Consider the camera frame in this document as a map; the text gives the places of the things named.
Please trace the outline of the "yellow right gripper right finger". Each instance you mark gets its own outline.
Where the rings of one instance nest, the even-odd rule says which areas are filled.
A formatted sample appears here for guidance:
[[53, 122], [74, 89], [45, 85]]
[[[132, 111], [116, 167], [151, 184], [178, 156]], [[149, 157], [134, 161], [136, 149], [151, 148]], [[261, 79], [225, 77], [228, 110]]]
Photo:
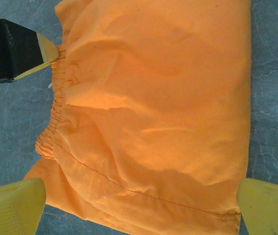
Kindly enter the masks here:
[[278, 185], [246, 178], [237, 202], [249, 235], [278, 235]]

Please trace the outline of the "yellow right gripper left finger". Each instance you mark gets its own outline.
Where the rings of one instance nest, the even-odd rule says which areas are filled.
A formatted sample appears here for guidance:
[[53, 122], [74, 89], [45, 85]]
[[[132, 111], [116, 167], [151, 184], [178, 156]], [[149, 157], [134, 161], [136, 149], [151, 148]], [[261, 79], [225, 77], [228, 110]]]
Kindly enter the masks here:
[[0, 235], [36, 235], [45, 204], [40, 178], [0, 186]]

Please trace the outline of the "light orange shorts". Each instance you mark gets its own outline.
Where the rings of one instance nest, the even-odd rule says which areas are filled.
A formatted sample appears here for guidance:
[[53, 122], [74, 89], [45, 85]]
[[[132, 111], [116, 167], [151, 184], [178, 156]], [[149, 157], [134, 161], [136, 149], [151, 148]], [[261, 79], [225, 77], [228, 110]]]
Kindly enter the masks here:
[[251, 0], [62, 0], [51, 119], [27, 178], [131, 235], [238, 235]]

